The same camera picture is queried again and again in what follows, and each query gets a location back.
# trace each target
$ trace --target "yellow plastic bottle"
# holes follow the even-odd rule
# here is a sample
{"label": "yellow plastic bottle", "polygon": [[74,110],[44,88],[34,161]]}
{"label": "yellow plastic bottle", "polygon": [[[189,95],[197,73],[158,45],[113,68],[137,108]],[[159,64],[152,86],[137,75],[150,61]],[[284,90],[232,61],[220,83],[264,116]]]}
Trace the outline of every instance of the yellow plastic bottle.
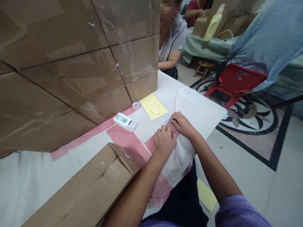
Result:
{"label": "yellow plastic bottle", "polygon": [[203,38],[204,42],[208,42],[213,39],[213,37],[217,31],[217,28],[220,24],[220,21],[222,19],[222,12],[223,12],[224,6],[225,6],[225,4],[220,5],[217,13],[212,17],[211,22],[209,23],[209,26],[208,26],[205,36]]}

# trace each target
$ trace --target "yellow sticker sheet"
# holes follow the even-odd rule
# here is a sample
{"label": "yellow sticker sheet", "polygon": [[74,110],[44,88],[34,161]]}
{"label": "yellow sticker sheet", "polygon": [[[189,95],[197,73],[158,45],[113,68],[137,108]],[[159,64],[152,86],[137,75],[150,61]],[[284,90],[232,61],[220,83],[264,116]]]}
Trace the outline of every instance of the yellow sticker sheet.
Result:
{"label": "yellow sticker sheet", "polygon": [[215,207],[217,199],[214,193],[199,178],[197,184],[198,184],[199,200],[211,213]]}
{"label": "yellow sticker sheet", "polygon": [[156,120],[157,118],[162,117],[168,113],[167,109],[154,95],[154,93],[151,93],[150,95],[141,99],[139,102],[151,121]]}

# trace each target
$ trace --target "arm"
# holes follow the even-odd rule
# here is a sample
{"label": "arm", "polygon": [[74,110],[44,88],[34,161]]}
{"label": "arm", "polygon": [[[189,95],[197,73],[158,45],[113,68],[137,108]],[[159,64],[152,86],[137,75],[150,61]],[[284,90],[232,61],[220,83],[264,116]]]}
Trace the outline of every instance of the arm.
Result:
{"label": "arm", "polygon": [[197,14],[200,14],[200,17],[205,17],[206,16],[206,11],[203,10],[203,9],[186,10],[185,18],[189,19],[189,18],[192,18],[192,17],[196,16]]}
{"label": "arm", "polygon": [[178,62],[179,57],[181,56],[181,52],[182,50],[170,52],[167,61],[158,62],[158,69],[161,71],[166,71],[174,68]]}
{"label": "arm", "polygon": [[225,197],[231,195],[242,195],[230,174],[217,159],[204,138],[190,124],[187,118],[184,117],[181,112],[177,112],[172,114],[170,120],[176,129],[182,135],[186,136],[192,143],[196,153],[198,154],[207,181],[219,204],[221,205]]}
{"label": "arm", "polygon": [[161,126],[154,135],[156,150],[140,174],[127,187],[117,203],[106,216],[102,226],[138,226],[156,180],[160,175],[171,152],[176,146],[176,134],[171,133],[171,126]]}

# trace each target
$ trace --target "red shirt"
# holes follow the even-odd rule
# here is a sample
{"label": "red shirt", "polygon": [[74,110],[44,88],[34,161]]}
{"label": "red shirt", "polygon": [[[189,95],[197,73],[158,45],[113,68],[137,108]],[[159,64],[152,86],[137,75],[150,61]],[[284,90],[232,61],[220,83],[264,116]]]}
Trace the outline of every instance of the red shirt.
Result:
{"label": "red shirt", "polygon": [[[193,10],[193,9],[204,9],[204,4],[205,1],[201,2],[200,8],[198,7],[197,4],[197,0],[191,0],[190,3],[188,4],[188,7],[186,9],[187,10]],[[187,27],[194,27],[195,26],[195,22],[196,20],[200,17],[200,14],[197,14],[196,16],[192,17],[192,18],[185,18],[186,22],[187,22]]]}

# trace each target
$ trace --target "green tablecloth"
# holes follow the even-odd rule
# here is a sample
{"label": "green tablecloth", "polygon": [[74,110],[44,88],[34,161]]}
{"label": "green tablecloth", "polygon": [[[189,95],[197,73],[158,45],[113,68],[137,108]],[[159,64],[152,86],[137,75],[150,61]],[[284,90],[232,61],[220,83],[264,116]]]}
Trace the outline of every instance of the green tablecloth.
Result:
{"label": "green tablecloth", "polygon": [[[226,55],[231,45],[225,45],[222,40],[215,38],[209,42],[203,42],[203,38],[192,34],[193,28],[187,29],[187,36],[182,51],[182,58],[189,63],[192,56],[202,57],[215,61],[226,61]],[[233,42],[237,37],[227,39]],[[292,60],[278,75],[275,85],[287,90],[303,94],[303,55]]]}
{"label": "green tablecloth", "polygon": [[303,55],[292,60],[280,72],[274,84],[303,94]]}
{"label": "green tablecloth", "polygon": [[228,46],[222,44],[221,39],[213,39],[209,42],[203,42],[203,38],[192,34],[193,27],[187,29],[182,58],[189,63],[192,56],[207,58],[215,61],[226,61],[226,55],[229,51]]}

